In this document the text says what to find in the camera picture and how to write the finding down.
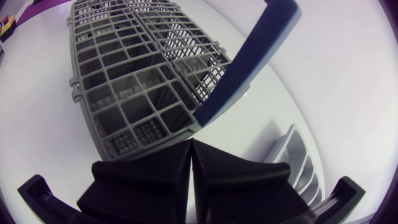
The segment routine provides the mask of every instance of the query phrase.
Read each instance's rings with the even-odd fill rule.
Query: yellow object
[[[14,21],[15,21],[15,16],[11,16],[8,19],[8,23],[6,25],[4,25],[4,27],[1,28],[0,36],[3,35],[3,33],[5,33],[8,29],[10,29],[10,27]]]

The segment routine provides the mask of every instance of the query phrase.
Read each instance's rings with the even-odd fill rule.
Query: basket handle
[[[250,84],[301,16],[294,0],[270,1],[237,56],[195,116],[204,127],[221,115]]]

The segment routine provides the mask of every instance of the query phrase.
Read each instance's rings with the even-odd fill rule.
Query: blue handle
[[[204,127],[223,113],[273,56],[301,16],[293,0],[269,1],[256,26],[209,98],[195,114]]]

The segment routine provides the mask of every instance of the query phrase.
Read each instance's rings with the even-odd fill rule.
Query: gray slotted rack
[[[104,161],[155,151],[198,131],[194,112],[231,63],[166,0],[74,2],[72,98]]]

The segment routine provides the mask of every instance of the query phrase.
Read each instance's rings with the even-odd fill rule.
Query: purple object
[[[17,26],[23,24],[25,21],[29,20],[30,18],[36,16],[37,14],[50,9],[56,5],[61,3],[67,2],[70,0],[42,0],[37,4],[28,6],[25,11],[22,13],[21,17],[17,21]]]

